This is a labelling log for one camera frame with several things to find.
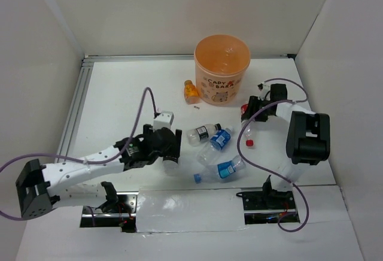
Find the orange plastic container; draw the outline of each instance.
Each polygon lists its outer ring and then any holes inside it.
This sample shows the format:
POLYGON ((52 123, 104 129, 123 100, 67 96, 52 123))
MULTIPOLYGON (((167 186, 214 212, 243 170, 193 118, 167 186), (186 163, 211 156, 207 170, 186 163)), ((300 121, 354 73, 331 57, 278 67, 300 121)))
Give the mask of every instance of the orange plastic container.
POLYGON ((250 64, 250 50, 236 37, 212 35, 198 43, 194 61, 199 96, 209 104, 223 105, 238 93, 250 64))

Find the wire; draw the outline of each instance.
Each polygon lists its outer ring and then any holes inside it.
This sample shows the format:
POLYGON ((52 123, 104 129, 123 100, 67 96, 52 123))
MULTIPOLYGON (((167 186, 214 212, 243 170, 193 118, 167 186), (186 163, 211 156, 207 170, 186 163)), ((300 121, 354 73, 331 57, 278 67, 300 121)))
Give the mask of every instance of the wire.
POLYGON ((118 216, 120 217, 120 222, 122 222, 122 213, 121 213, 120 204, 117 204, 117 207, 118 207, 118 216))
MULTIPOLYGON (((115 156, 109 158, 109 159, 106 159, 106 160, 102 160, 102 161, 89 161, 88 164, 89 165, 103 165, 104 163, 108 163, 110 161, 113 161, 114 159, 118 158, 128 147, 128 145, 130 144, 130 142, 132 141, 133 139, 133 136, 134 136, 134 133, 136 131, 136 128, 137 128, 137 125, 138 125, 138 121, 139 121, 139 118, 141 116, 141 111, 142 111, 142 107, 144 105, 144 100, 145 100, 145 96, 146 96, 146 93, 149 92, 150 93, 150 96, 151 96, 151 101, 153 103, 153 111, 154 111, 154 117, 157 116, 157 111, 156 111, 156 103, 154 101, 154 95, 153 95, 153 92, 151 91, 150 87, 146 87, 144 89, 144 92, 142 93, 142 97, 141 97, 141 101, 139 103, 139 107, 138 107, 138 112, 137 112, 137 116, 136 116, 136 120, 134 122, 134 125, 133 125, 133 128, 132 128, 132 132, 130 133, 130 137, 127 139, 124 147, 120 150, 119 153, 117 153, 115 156)), ((77 158, 73 158, 73 157, 68 157, 68 156, 63 156, 63 155, 58 155, 58 154, 50 154, 50 153, 31 153, 31 154, 25 154, 25 155, 20 155, 20 156, 17 156, 15 157, 14 159, 11 159, 9 160, 7 163, 5 163, 2 167, 0 167, 0 173, 5 169, 7 168, 8 166, 10 166, 12 163, 16 162, 16 161, 19 161, 19 160, 22 160, 22 159, 25 159, 25 158, 31 158, 31 157, 51 157, 51 158, 58 158, 58 159, 65 159, 65 160, 69 160, 69 161, 72 161, 72 162, 78 162, 78 163, 83 163, 84 161, 81 160, 81 159, 77 159, 77 158)), ((0 216, 3 216, 7 219, 10 219, 10 220, 14 220, 14 221, 22 221, 24 219, 20 218, 20 217, 14 217, 14 216, 10 216, 4 212, 2 212, 0 210, 0 216)))
POLYGON ((270 108, 270 107, 273 107, 274 105, 278 105, 278 104, 281 104, 281 103, 289 103, 289 104, 295 104, 295 102, 289 100, 289 99, 286 99, 286 100, 283 100, 283 101, 275 101, 275 102, 272 102, 271 104, 268 104, 266 105, 265 107, 261 108, 260 110, 258 110, 256 113, 253 114, 253 116, 250 117, 249 120, 246 121, 246 124, 242 127, 241 131, 239 132, 239 136, 238 136, 238 139, 237 139, 237 150, 238 150, 238 153, 239 155, 242 157, 242 159, 244 161, 246 161, 247 163, 249 163, 250 165, 253 165, 254 167, 256 168, 259 168, 261 170, 264 170, 270 174, 273 174, 273 175, 276 175, 278 176, 279 178, 282 178, 283 180, 285 180, 286 182, 290 183, 298 192, 299 194, 301 195, 302 199, 303 199, 303 202, 305 203, 305 207, 306 207, 306 218, 304 219, 303 223, 295 228, 295 229, 286 229, 286 228, 283 228, 282 225, 281 225, 281 220, 287 216, 291 216, 291 215, 295 215, 296 213, 286 213, 284 214, 283 216, 281 216, 278 221, 277 221, 277 224, 279 226, 279 228, 281 228, 283 231, 286 231, 286 232, 297 232, 297 231, 300 231, 303 227, 306 226, 308 220, 309 220, 309 204, 307 202, 307 199, 305 197, 305 195, 303 194, 303 192, 301 191, 301 189, 295 184, 295 183, 292 183, 291 180, 289 180, 288 178, 286 178, 285 176, 273 171, 273 170, 270 170, 268 168, 265 168, 265 167, 262 167, 258 164, 255 164, 254 162, 251 162, 250 160, 248 160, 244 154, 242 153, 241 151, 241 138, 242 138, 242 135, 244 134, 244 131, 246 130, 246 127, 250 124, 250 122, 253 122, 253 120, 259 115, 261 114, 262 112, 264 112, 266 109, 270 108))
POLYGON ((296 83, 295 81, 293 80, 289 80, 288 78, 283 78, 283 77, 276 77, 276 78, 270 78, 269 80, 265 80, 264 83, 269 83, 270 81, 274 81, 274 80, 283 80, 283 81, 287 81, 289 83, 292 83, 292 84, 295 84, 297 87, 299 87, 300 89, 303 90, 303 92, 305 93, 306 95, 306 98, 305 99, 302 99, 301 101, 296 101, 295 103, 301 103, 301 102, 306 102, 308 101, 309 99, 309 94, 308 92, 305 90, 305 88, 303 86, 301 86, 299 83, 296 83))
POLYGON ((85 206, 85 207, 89 209, 90 215, 92 215, 92 225, 93 225, 93 227, 96 227, 96 219, 95 219, 95 214, 93 212, 93 209, 90 206, 85 206))
POLYGON ((121 202, 120 205, 129 214, 129 219, 133 219, 132 214, 130 213, 130 209, 126 207, 126 204, 121 202))

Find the bottle cap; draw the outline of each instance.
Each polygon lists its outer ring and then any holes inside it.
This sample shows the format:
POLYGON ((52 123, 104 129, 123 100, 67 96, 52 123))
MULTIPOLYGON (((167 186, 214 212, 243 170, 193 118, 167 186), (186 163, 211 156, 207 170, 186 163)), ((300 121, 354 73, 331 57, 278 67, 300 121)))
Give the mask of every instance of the bottle cap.
POLYGON ((194 174, 194 181, 198 184, 201 183, 201 175, 200 174, 194 174))
POLYGON ((227 128, 225 128, 225 129, 228 129, 228 130, 230 130, 230 133, 233 133, 234 132, 234 128, 233 128, 233 126, 228 126, 227 128))
POLYGON ((252 139, 246 140, 246 146, 247 147, 252 147, 254 145, 254 141, 252 139))

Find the blue bottle cap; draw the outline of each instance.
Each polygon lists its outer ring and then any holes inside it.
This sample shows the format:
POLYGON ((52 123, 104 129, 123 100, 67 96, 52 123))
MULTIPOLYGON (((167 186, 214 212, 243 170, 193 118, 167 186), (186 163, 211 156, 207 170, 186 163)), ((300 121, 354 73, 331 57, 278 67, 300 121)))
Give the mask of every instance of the blue bottle cap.
POLYGON ((201 183, 201 175, 200 174, 194 174, 194 181, 198 184, 201 183))

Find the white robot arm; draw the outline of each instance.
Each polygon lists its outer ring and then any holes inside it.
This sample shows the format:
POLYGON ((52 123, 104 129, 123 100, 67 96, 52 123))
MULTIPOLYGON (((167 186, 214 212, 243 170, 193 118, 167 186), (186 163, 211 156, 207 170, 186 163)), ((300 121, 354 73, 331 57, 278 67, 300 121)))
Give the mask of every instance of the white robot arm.
MULTIPOLYGON (((272 102, 286 100, 285 84, 258 85, 260 96, 250 96, 247 110, 241 119, 250 117, 272 102)), ((286 141, 287 157, 278 167, 277 173, 295 183, 299 177, 330 154, 330 119, 327 114, 317 114, 297 104, 280 103, 259 114, 256 122, 266 122, 269 116, 277 116, 290 123, 286 141)), ((272 175, 266 181, 274 191, 289 192, 291 183, 272 175)))
POLYGON ((172 112, 163 111, 155 117, 153 126, 144 125, 143 133, 134 137, 126 149, 127 138, 80 158, 83 163, 64 161, 41 165, 38 159, 31 160, 16 181, 22 218, 37 218, 65 206, 88 205, 103 212, 113 209, 118 196, 111 183, 91 185, 84 182, 151 165, 158 157, 166 164, 177 164, 182 131, 171 131, 173 119, 172 112))

